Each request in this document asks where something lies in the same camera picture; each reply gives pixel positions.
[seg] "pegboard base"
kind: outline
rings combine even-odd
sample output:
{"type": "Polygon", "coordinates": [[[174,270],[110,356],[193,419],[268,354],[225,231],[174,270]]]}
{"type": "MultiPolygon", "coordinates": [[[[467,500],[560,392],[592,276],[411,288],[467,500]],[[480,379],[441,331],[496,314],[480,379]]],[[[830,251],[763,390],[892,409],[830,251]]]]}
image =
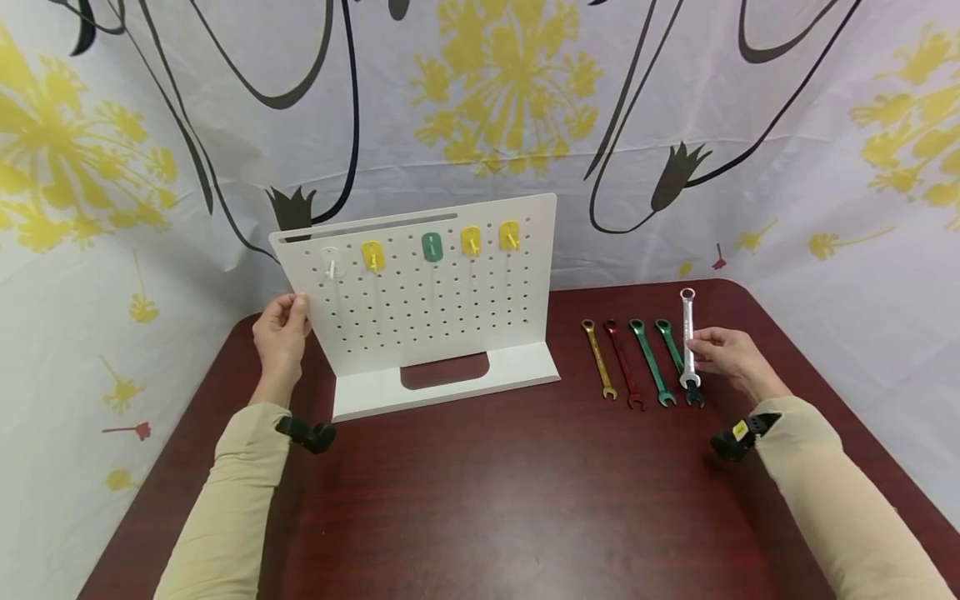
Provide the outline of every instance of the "pegboard base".
{"type": "Polygon", "coordinates": [[[545,342],[487,352],[487,374],[433,388],[408,390],[400,383],[400,369],[337,377],[333,420],[360,419],[450,400],[506,392],[560,381],[545,342]]]}

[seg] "left hand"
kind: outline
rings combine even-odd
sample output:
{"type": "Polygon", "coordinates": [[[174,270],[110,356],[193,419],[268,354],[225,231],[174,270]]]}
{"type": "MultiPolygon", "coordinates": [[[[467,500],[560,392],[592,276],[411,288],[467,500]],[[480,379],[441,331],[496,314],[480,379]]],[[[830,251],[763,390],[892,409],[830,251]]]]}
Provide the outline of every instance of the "left hand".
{"type": "Polygon", "coordinates": [[[261,379],[291,388],[300,379],[300,360],[306,336],[312,329],[306,312],[305,294],[285,294],[263,309],[253,324],[253,342],[262,366],[261,379]]]}

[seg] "wrench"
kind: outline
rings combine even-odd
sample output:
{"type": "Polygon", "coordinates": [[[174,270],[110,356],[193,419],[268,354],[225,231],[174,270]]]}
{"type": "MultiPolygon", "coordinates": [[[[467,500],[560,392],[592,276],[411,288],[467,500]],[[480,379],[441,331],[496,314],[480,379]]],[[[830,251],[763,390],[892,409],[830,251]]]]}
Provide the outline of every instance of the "wrench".
{"type": "Polygon", "coordinates": [[[613,341],[613,351],[616,352],[616,360],[620,363],[623,378],[627,380],[627,406],[634,408],[634,404],[639,404],[640,410],[642,411],[644,410],[643,398],[640,397],[639,392],[636,390],[634,376],[630,373],[630,365],[627,364],[627,355],[623,353],[623,348],[620,347],[620,336],[616,330],[616,321],[610,319],[604,323],[604,327],[607,329],[607,333],[610,334],[610,339],[613,341]]]}
{"type": "MultiPolygon", "coordinates": [[[[683,373],[684,360],[680,357],[680,351],[677,350],[677,345],[673,342],[673,331],[670,328],[670,322],[666,319],[657,319],[654,324],[660,331],[660,335],[663,336],[663,341],[666,342],[667,349],[670,350],[670,358],[673,359],[673,364],[677,366],[677,372],[683,373]]],[[[700,408],[703,408],[705,404],[704,397],[700,394],[700,390],[696,384],[686,388],[686,405],[693,406],[694,403],[700,406],[700,408]]]]}
{"type": "Polygon", "coordinates": [[[597,370],[600,371],[600,381],[603,382],[603,397],[616,400],[616,390],[610,382],[610,376],[607,375],[607,366],[603,364],[603,356],[600,354],[600,347],[597,346],[597,338],[593,335],[593,321],[584,319],[581,323],[587,337],[590,338],[590,348],[593,350],[593,359],[597,362],[597,370]]]}
{"type": "Polygon", "coordinates": [[[673,405],[676,406],[677,399],[670,394],[666,386],[663,385],[663,379],[660,378],[660,368],[657,367],[657,359],[654,358],[654,353],[650,351],[650,345],[647,344],[647,336],[643,332],[643,321],[633,319],[630,321],[630,328],[634,331],[636,340],[640,342],[640,347],[643,349],[643,356],[647,359],[647,367],[650,367],[650,374],[654,376],[654,383],[657,384],[657,402],[659,402],[663,408],[667,408],[667,404],[670,402],[673,402],[673,405]]]}
{"type": "Polygon", "coordinates": [[[684,301],[684,372],[680,374],[680,385],[686,390],[689,385],[700,387],[700,375],[696,373],[693,361],[693,350],[686,344],[693,339],[693,297],[697,293],[685,287],[680,291],[680,298],[684,301]]]}

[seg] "table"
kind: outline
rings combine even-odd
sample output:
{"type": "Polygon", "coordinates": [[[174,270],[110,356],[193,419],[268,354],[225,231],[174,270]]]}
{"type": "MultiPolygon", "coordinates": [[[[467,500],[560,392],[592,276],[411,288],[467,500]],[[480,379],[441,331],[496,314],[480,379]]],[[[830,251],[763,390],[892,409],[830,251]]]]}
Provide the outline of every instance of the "table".
{"type": "MultiPolygon", "coordinates": [[[[697,324],[753,335],[960,592],[960,535],[769,315],[730,281],[687,285],[697,291],[697,324]]],[[[683,287],[554,292],[547,343],[563,381],[341,423],[320,456],[291,448],[271,510],[260,598],[830,597],[756,453],[738,465],[712,455],[709,437],[746,413],[745,400],[705,377],[707,407],[683,403],[651,326],[664,317],[680,327],[683,287]],[[658,406],[639,346],[624,336],[647,404],[629,410],[603,331],[597,337],[620,396],[602,399],[584,318],[648,323],[681,405],[658,406]]],[[[252,319],[225,342],[81,598],[151,597],[217,438],[259,376],[252,319]]],[[[304,365],[293,410],[323,420],[334,377],[313,338],[304,365]]]]}

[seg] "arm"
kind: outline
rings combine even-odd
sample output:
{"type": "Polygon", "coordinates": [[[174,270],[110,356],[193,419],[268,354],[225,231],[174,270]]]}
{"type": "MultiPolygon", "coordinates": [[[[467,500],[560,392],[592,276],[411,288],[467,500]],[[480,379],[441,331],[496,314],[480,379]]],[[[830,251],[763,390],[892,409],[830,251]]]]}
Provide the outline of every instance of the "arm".
{"type": "Polygon", "coordinates": [[[810,552],[843,600],[953,598],[947,582],[883,494],[844,453],[840,436],[793,396],[742,331],[697,331],[697,369],[728,377],[756,406],[781,413],[756,442],[810,552]]]}
{"type": "Polygon", "coordinates": [[[290,448],[276,422],[300,378],[306,302],[274,300],[253,326],[263,371],[250,404],[230,419],[213,468],[183,525],[155,600],[254,600],[267,514],[290,448]]]}

